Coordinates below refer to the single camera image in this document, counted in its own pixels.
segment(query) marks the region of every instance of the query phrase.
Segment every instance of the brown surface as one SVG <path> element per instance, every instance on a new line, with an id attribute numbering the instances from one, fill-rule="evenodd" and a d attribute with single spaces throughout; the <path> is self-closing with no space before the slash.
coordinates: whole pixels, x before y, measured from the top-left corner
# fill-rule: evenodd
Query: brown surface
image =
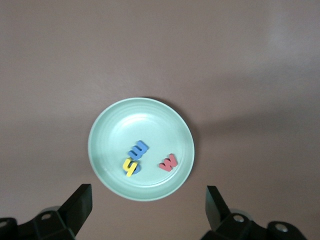
<path id="1" fill-rule="evenodd" d="M 19 223 L 91 183 L 79 240 L 197 240 L 205 187 L 266 226 L 320 235 L 319 1 L 0 1 L 0 216 Z M 87 153 L 110 104 L 153 97 L 196 143 L 174 194 L 109 191 Z"/>

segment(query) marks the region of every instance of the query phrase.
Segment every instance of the light green plate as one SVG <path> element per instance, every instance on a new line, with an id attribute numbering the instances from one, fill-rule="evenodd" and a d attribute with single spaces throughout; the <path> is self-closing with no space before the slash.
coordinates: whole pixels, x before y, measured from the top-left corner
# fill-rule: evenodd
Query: light green plate
<path id="1" fill-rule="evenodd" d="M 140 172 L 127 177 L 122 166 L 137 141 L 148 145 L 138 160 Z M 89 135 L 90 163 L 100 181 L 131 200 L 153 201 L 176 191 L 191 172 L 195 147 L 185 121 L 171 107 L 150 98 L 118 101 L 95 120 Z M 169 154 L 177 166 L 159 168 Z"/>

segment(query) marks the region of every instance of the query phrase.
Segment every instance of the letter w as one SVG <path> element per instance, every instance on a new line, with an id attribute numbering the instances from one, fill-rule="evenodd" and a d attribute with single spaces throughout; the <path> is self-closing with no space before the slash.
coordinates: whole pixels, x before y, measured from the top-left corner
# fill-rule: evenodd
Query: letter w
<path id="1" fill-rule="evenodd" d="M 177 166 L 177 160 L 175 158 L 175 155 L 173 155 L 172 153 L 169 155 L 169 158 L 164 159 L 164 163 L 160 163 L 159 164 L 159 168 L 170 172 L 172 170 L 173 167 Z"/>

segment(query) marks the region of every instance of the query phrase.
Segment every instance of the red letter w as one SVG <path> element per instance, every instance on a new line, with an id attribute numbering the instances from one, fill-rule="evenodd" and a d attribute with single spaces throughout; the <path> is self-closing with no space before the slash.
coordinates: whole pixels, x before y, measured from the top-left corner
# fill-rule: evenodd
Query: red letter w
<path id="1" fill-rule="evenodd" d="M 177 160 L 175 158 L 175 155 L 173 155 L 172 153 L 169 155 L 169 158 L 164 159 L 164 163 L 160 163 L 159 164 L 159 168 L 170 172 L 172 170 L 173 167 L 177 166 Z"/>

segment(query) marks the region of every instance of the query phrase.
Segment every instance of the screw hole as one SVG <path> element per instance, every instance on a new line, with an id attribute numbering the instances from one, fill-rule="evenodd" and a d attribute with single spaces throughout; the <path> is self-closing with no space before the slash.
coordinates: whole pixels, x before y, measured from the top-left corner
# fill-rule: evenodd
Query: screw hole
<path id="1" fill-rule="evenodd" d="M 0 228 L 7 226 L 7 221 L 0 222 Z"/>
<path id="2" fill-rule="evenodd" d="M 49 218 L 51 218 L 51 213 L 46 213 L 45 215 L 43 215 L 43 216 L 41 217 L 41 220 L 47 220 L 47 219 L 49 219 Z"/>
<path id="3" fill-rule="evenodd" d="M 275 228 L 280 232 L 284 232 L 284 233 L 288 232 L 288 228 L 285 225 L 281 224 L 281 223 L 277 223 L 275 225 Z"/>
<path id="4" fill-rule="evenodd" d="M 243 223 L 243 222 L 245 221 L 245 219 L 244 219 L 242 216 L 240 216 L 240 215 L 234 215 L 234 216 L 233 216 L 233 219 L 234 219 L 235 221 L 237 221 L 238 223 Z"/>

